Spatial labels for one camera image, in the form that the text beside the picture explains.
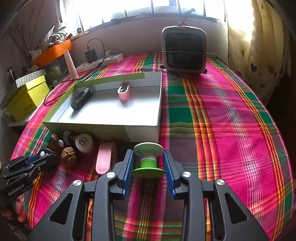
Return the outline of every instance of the open box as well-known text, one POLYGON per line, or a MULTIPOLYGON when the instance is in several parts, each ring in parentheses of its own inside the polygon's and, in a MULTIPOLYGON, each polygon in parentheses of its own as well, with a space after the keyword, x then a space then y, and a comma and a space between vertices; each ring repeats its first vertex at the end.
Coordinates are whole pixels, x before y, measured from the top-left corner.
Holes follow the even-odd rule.
POLYGON ((53 106, 43 123, 55 133, 71 130, 100 139, 158 142, 161 76, 161 72, 146 72, 77 83, 53 106), (126 101, 117 93, 123 82, 130 87, 126 101), (94 93, 80 110, 73 110, 71 103, 86 87, 94 93))

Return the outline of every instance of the window sill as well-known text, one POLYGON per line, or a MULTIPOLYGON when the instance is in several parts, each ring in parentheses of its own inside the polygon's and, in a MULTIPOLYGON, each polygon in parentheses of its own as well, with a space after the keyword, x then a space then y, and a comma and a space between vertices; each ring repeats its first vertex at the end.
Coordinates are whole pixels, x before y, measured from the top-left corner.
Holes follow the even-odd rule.
MULTIPOLYGON (((137 19, 161 18, 161 17, 183 17, 184 18, 185 14, 184 13, 181 13, 181 14, 180 13, 148 13, 148 14, 136 15, 136 16, 126 17, 126 18, 121 18, 121 19, 113 19, 110 22, 103 23, 101 25, 90 28, 88 30, 83 31, 80 34, 77 34, 77 35, 73 36, 71 38, 71 41, 76 40, 76 39, 80 38, 81 36, 86 35, 88 33, 94 32, 96 30, 99 30, 101 28, 105 28, 105 27, 108 27, 108 26, 111 26, 111 25, 115 25, 115 24, 119 24, 119 23, 123 23, 123 22, 128 22, 128 21, 133 21, 133 20, 137 20, 137 19)), ((190 17, 188 17, 188 18, 199 19, 199 20, 218 23, 218 24, 222 24, 222 25, 227 26, 227 22, 225 22, 225 21, 220 21, 220 20, 205 17, 205 16, 190 15, 190 17)))

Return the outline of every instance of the green and white spool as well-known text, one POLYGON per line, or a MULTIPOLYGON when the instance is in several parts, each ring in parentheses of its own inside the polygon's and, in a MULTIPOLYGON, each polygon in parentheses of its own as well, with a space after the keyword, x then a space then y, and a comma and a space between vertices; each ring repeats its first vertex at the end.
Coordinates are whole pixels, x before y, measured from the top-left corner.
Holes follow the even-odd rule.
POLYGON ((138 178, 160 178, 165 171, 157 168, 156 158, 163 153, 163 147, 157 143, 144 142, 136 145, 134 154, 141 158, 141 165, 133 171, 138 178))

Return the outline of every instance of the human hand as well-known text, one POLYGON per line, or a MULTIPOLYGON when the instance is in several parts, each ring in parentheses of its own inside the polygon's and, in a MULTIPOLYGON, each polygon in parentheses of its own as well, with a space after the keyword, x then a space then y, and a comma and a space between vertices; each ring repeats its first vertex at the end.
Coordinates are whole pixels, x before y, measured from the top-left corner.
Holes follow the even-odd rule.
MULTIPOLYGON (((26 214, 26 210, 25 210, 24 204, 23 204, 20 196, 17 197, 17 200, 16 200, 13 208, 14 208, 15 212, 17 213, 17 220, 20 223, 23 223, 24 221, 26 221, 27 214, 26 214)), ((4 217, 10 217, 12 215, 11 211, 6 208, 0 208, 0 211, 4 217)))

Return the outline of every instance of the pink stapler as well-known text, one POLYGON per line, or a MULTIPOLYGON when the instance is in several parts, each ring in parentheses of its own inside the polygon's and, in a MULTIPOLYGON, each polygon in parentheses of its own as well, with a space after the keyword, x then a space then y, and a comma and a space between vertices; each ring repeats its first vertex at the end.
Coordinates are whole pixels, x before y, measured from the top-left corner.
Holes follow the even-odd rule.
POLYGON ((103 175, 110 171, 117 160, 116 146, 113 142, 102 142, 96 160, 96 172, 103 175))
POLYGON ((129 93, 130 93, 129 84, 126 82, 123 82, 121 84, 121 86, 119 87, 117 93, 118 93, 120 100, 122 100, 122 101, 127 100, 129 98, 129 93))

